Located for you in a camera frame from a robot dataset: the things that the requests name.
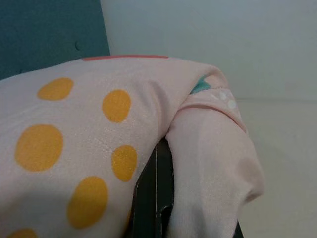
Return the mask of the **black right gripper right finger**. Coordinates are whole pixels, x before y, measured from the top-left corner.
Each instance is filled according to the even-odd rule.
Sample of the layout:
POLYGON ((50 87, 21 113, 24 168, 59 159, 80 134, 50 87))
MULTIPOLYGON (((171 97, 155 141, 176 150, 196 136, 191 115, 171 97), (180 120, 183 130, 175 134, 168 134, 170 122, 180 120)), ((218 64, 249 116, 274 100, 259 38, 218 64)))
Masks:
POLYGON ((239 220, 237 220, 237 224, 236 224, 236 228, 235 228, 235 232, 234 232, 234 238, 244 238, 239 220))

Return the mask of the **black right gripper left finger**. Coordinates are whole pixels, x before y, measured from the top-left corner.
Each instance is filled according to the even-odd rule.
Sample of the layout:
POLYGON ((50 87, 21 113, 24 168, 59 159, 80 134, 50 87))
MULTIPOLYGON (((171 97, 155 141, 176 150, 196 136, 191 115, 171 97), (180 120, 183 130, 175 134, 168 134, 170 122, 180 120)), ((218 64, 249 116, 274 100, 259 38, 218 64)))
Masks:
POLYGON ((165 238, 174 205, 174 169, 169 144, 163 138, 154 148, 133 195, 132 238, 165 238))

